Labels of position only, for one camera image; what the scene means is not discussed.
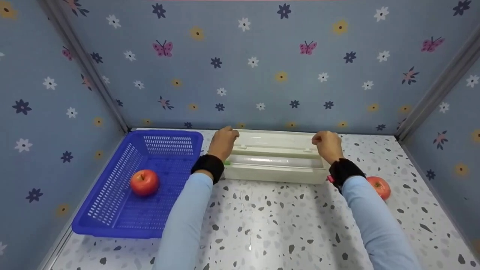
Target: person's left hand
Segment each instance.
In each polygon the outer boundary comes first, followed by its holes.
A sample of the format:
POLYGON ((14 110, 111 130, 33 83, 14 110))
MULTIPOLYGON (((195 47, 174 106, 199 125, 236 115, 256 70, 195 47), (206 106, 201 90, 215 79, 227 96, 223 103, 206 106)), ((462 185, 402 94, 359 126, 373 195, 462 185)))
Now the person's left hand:
POLYGON ((207 154, 216 156, 225 162, 232 153, 233 143, 240 136, 238 130, 226 126, 213 135, 207 154))

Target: pink butterfly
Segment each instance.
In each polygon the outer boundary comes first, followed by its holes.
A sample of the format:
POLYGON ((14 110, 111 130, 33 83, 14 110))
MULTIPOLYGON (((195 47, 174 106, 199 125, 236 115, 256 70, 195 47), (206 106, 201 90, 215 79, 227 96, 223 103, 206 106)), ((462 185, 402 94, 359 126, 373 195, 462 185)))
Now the pink butterfly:
POLYGON ((440 46, 443 42, 445 41, 445 38, 439 37, 435 41, 433 40, 433 37, 430 38, 430 40, 426 39, 423 44, 422 48, 420 51, 428 51, 428 52, 433 52, 435 49, 440 46))
POLYGON ((173 43, 170 41, 167 43, 167 41, 165 40, 165 42, 162 44, 160 44, 160 42, 158 42, 158 40, 156 41, 158 44, 154 43, 153 44, 153 48, 156 50, 156 53, 158 56, 167 56, 167 57, 172 57, 172 49, 173 49, 173 43))
POLYGON ((308 54, 311 55, 313 52, 313 49, 317 47, 316 42, 310 42, 310 44, 307 44, 307 41, 305 40, 305 44, 300 44, 300 54, 308 54))

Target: hand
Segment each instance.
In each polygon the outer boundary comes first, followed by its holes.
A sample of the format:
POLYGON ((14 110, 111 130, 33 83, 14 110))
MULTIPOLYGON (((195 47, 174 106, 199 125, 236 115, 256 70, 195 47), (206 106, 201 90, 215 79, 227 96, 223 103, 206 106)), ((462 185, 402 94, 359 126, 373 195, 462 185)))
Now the hand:
POLYGON ((330 165, 339 159, 344 159, 342 139, 337 133, 319 131, 313 136, 312 144, 317 146, 320 156, 330 165))
POLYGON ((225 162, 232 153, 233 143, 239 136, 238 130, 233 130, 231 126, 220 129, 213 135, 208 154, 225 162))

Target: white flower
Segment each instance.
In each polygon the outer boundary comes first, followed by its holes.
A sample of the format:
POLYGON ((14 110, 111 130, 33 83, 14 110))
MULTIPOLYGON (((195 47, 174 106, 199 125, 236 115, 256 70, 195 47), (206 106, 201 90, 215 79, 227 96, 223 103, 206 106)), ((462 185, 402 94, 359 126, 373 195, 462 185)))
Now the white flower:
POLYGON ((263 103, 258 103, 258 104, 257 104, 257 109, 258 109, 258 110, 265 110, 265 104, 263 104, 263 103))
POLYGON ((446 111, 448 111, 448 107, 450 106, 450 104, 446 103, 446 102, 442 102, 440 104, 440 112, 443 112, 445 113, 446 111))
POLYGON ((117 29, 117 27, 121 27, 121 25, 119 24, 120 20, 115 18, 115 15, 109 15, 107 17, 107 21, 108 21, 108 24, 113 25, 115 29, 117 29))
POLYGON ((250 30, 250 22, 248 21, 248 18, 242 18, 239 20, 239 28, 241 28, 244 32, 245 30, 250 30))
POLYGON ((75 108, 70 107, 70 108, 67 109, 68 118, 72 118, 72 117, 76 118, 77 114, 78 114, 78 112, 75 111, 75 108))
POLYGON ((138 89, 145 88, 144 84, 141 81, 134 81, 133 84, 135 85, 135 87, 138 87, 138 89))
POLYGON ((253 56, 252 56, 252 58, 249 58, 249 59, 248 59, 248 64, 249 64, 250 66, 252 66, 252 68, 253 68, 253 67, 258 67, 258 62, 259 62, 259 61, 257 60, 257 58, 256 58, 256 57, 253 57, 253 56))
POLYGON ((379 60, 379 62, 387 61, 387 58, 389 56, 390 56, 390 51, 389 50, 384 50, 383 52, 378 53, 377 59, 379 60))
POLYGON ((388 12, 388 7, 382 7, 381 9, 377 10, 377 14, 375 14, 373 17, 377 18, 377 22, 380 20, 385 20, 385 16, 389 14, 388 12))
POLYGON ((328 79, 328 73, 324 72, 322 74, 318 74, 318 79, 321 83, 326 82, 328 79))
POLYGON ((367 81, 366 83, 363 83, 363 90, 367 90, 367 89, 371 89, 373 86, 373 82, 372 81, 367 81))
POLYGON ((21 153, 23 150, 30 151, 31 146, 32 144, 28 142, 28 139, 20 139, 17 142, 17 146, 15 146, 15 149, 18 149, 18 152, 21 153))
POLYGON ((55 86, 57 86, 57 84, 55 83, 54 79, 50 79, 50 77, 47 77, 44 80, 45 81, 44 81, 43 85, 45 85, 47 87, 47 89, 52 88, 53 90, 55 90, 55 86))
POLYGON ((221 97, 227 95, 227 91, 226 91, 225 88, 223 88, 223 87, 220 88, 220 89, 217 89, 217 90, 216 90, 216 93, 219 94, 221 97))
POLYGON ((480 77, 477 75, 470 75, 470 78, 467 79, 467 86, 471 86, 473 88, 474 85, 479 83, 480 77))
POLYGON ((125 54, 125 58, 130 60, 130 62, 132 62, 133 60, 137 60, 135 58, 135 54, 133 54, 131 50, 128 50, 128 51, 124 52, 123 54, 125 54))

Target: black wrist strap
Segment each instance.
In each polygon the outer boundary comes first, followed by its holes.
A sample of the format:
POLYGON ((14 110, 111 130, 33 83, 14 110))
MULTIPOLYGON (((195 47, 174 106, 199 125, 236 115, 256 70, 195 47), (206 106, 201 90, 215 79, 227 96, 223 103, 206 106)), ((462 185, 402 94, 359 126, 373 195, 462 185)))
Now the black wrist strap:
POLYGON ((329 172, 334 179, 333 185, 338 189, 340 194, 342 194, 343 184, 349 177, 356 175, 365 177, 362 170, 348 159, 339 159, 338 161, 335 161, 330 167, 329 172))
POLYGON ((220 177, 223 174, 225 166, 221 159, 213 155, 203 155, 197 159, 197 162, 192 167, 190 173, 194 173, 198 170, 206 170, 213 175, 213 184, 218 183, 220 177))

